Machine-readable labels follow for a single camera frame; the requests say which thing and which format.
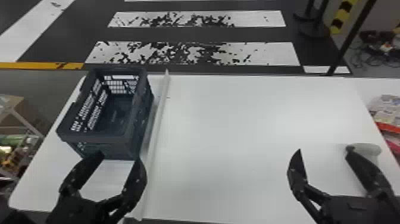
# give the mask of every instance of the black floor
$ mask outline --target black floor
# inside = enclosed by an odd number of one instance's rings
[[[306,0],[124,2],[75,0],[20,58],[20,61],[84,62],[97,41],[167,42],[293,42],[302,66],[328,66],[338,50],[331,38],[309,40],[298,32],[292,11]],[[117,11],[280,10],[287,27],[280,28],[107,28]],[[303,73],[301,66],[145,65],[149,71],[224,73]]]

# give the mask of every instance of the black plastic basket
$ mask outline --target black plastic basket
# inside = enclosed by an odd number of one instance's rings
[[[109,160],[135,160],[153,99],[144,69],[94,69],[57,134],[82,157],[101,150]]]

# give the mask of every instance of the white tabletop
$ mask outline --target white tabletop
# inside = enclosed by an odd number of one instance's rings
[[[156,92],[157,77],[150,82]],[[302,149],[317,188],[362,196],[344,160],[344,146],[354,142],[382,147],[379,166],[399,194],[400,169],[353,86],[326,77],[172,76],[144,217],[313,223],[290,192],[290,157]],[[12,194],[11,207],[54,208],[61,182],[80,160],[54,132],[66,108]],[[103,162],[82,195],[100,200],[118,194],[131,166]]]

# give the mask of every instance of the yellow floor line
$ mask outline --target yellow floor line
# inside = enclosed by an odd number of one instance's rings
[[[81,69],[84,63],[52,63],[52,62],[14,62],[0,63],[0,69],[32,69],[32,70],[56,70],[56,69]]]

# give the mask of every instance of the stanchion base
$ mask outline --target stanchion base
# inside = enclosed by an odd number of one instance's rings
[[[302,35],[312,39],[324,39],[330,34],[330,30],[323,23],[320,23],[317,28],[314,27],[314,23],[303,23],[299,27]]]
[[[298,21],[314,21],[315,18],[317,18],[318,15],[318,10],[316,10],[314,7],[311,9],[311,12],[309,15],[305,14],[304,10],[297,10],[293,12],[293,17],[298,20]]]

